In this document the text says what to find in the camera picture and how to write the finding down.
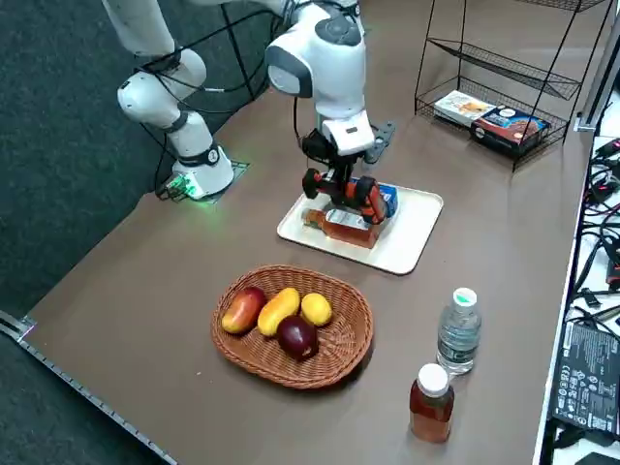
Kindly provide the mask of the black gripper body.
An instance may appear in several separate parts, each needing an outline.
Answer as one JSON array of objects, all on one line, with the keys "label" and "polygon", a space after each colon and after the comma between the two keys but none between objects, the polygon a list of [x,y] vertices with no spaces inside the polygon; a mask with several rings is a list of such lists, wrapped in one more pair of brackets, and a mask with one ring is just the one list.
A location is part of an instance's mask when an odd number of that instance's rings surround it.
[{"label": "black gripper body", "polygon": [[335,170],[344,170],[344,169],[352,169],[359,159],[364,158],[364,151],[359,151],[356,153],[342,155],[339,153],[334,153],[330,161],[328,162],[328,166],[331,169]]}]

